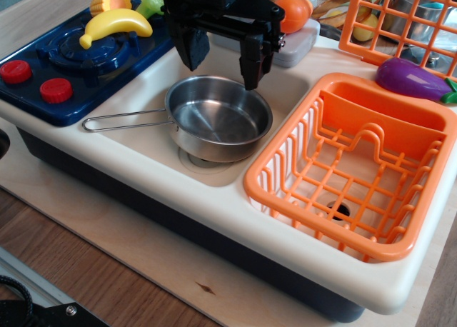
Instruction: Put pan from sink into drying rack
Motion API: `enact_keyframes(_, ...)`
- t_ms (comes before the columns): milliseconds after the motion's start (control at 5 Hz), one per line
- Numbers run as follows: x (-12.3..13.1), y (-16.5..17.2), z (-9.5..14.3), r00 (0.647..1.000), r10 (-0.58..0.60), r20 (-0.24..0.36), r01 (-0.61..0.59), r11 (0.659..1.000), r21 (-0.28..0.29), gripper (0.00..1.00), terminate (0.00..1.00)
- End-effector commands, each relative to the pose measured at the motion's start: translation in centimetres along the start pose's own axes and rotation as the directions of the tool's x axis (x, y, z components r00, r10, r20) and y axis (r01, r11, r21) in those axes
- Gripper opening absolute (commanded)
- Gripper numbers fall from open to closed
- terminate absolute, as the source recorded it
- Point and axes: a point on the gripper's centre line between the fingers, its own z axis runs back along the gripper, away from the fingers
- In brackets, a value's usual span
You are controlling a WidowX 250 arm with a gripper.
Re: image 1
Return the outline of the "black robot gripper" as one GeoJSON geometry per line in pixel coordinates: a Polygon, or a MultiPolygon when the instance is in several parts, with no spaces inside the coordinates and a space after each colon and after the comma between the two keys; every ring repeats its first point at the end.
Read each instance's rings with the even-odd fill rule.
{"type": "Polygon", "coordinates": [[[258,87],[284,45],[285,11],[271,0],[164,0],[164,17],[183,64],[196,70],[210,50],[207,32],[240,41],[245,89],[258,87]]]}

